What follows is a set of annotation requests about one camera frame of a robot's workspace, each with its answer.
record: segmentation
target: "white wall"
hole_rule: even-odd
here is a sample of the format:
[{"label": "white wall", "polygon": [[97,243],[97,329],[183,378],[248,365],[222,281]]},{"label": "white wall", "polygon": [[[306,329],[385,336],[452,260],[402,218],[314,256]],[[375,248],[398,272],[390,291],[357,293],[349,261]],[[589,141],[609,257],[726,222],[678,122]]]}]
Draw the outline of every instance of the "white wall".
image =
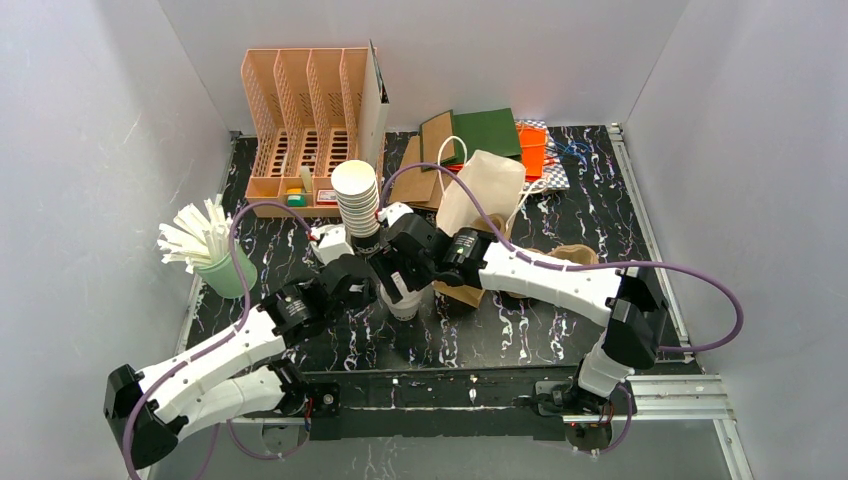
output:
[{"label": "white wall", "polygon": [[157,225],[228,151],[155,0],[0,3],[3,478],[126,478],[106,375],[173,354],[191,278]]},{"label": "white wall", "polygon": [[619,122],[687,2],[160,0],[227,127],[243,132],[255,132],[239,74],[248,48],[369,38],[390,128],[504,106],[551,124]]},{"label": "white wall", "polygon": [[[757,478],[845,478],[848,4],[694,1],[626,124],[664,256],[726,280],[748,321],[700,360]],[[676,282],[695,342],[730,328]]]}]

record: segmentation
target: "stack of paper cups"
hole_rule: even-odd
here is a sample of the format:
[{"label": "stack of paper cups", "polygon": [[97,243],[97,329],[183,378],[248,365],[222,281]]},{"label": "stack of paper cups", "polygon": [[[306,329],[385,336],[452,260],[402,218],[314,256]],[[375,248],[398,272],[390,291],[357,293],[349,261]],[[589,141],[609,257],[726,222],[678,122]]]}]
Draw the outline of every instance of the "stack of paper cups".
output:
[{"label": "stack of paper cups", "polygon": [[374,168],[361,160],[348,160],[333,170],[331,182],[354,251],[375,252],[380,247],[380,224],[376,216],[379,198]]}]

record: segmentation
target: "peach plastic rack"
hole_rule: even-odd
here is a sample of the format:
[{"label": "peach plastic rack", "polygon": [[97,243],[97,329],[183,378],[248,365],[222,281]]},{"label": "peach plastic rack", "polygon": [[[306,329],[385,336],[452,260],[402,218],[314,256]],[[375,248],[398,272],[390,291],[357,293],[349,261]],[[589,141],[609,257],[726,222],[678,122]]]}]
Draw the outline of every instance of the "peach plastic rack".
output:
[{"label": "peach plastic rack", "polygon": [[[330,175],[340,163],[368,161],[381,176],[388,103],[363,100],[364,85],[378,81],[368,78],[375,69],[379,72],[375,61],[368,47],[247,51],[241,76],[259,140],[245,193],[248,203],[286,203],[288,189],[304,188],[300,170],[307,166],[312,191],[303,194],[306,206],[294,210],[304,217],[338,217],[337,206],[316,205],[315,197],[320,190],[332,190]],[[361,115],[363,110],[370,114]],[[362,124],[363,118],[377,124]],[[379,148],[360,145],[371,139],[378,139]],[[361,153],[366,151],[379,153],[367,159]],[[254,212],[259,217],[288,216],[274,207]]]}]

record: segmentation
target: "gray wall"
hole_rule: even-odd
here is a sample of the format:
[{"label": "gray wall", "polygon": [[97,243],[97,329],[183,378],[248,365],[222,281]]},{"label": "gray wall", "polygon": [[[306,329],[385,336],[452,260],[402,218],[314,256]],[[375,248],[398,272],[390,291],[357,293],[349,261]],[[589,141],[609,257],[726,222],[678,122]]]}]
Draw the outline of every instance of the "gray wall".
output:
[{"label": "gray wall", "polygon": [[[748,321],[702,355],[758,478],[845,478],[848,3],[695,1],[625,133],[669,261],[727,281]],[[725,301],[675,282],[695,342]]]},{"label": "gray wall", "polygon": [[[254,452],[265,452],[259,428],[237,427]],[[293,428],[274,435],[288,449]],[[525,437],[361,438],[313,442],[284,462],[253,460],[239,452],[226,429],[215,448],[205,480],[551,480],[559,478],[729,480],[711,421],[636,421],[615,452],[593,461],[563,451],[566,444],[542,444]],[[156,465],[151,480],[194,478],[209,449],[209,429],[192,435]]]},{"label": "gray wall", "polygon": [[173,354],[191,277],[157,225],[228,152],[155,0],[0,4],[3,478],[126,478],[106,375]]},{"label": "gray wall", "polygon": [[239,73],[246,49],[369,38],[394,129],[504,106],[554,125],[622,121],[688,0],[160,3],[227,127],[254,132]]}]

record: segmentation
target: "green folder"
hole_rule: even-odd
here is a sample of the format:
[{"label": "green folder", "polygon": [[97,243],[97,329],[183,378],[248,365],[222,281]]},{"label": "green folder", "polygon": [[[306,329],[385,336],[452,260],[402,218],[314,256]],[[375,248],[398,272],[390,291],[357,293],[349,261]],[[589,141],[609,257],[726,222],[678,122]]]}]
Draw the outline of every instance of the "green folder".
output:
[{"label": "green folder", "polygon": [[[464,113],[453,116],[454,135],[468,147],[468,158],[475,150],[485,150],[495,155],[521,161],[521,142],[515,129],[511,108],[488,112]],[[462,162],[462,154],[455,163]]]}]

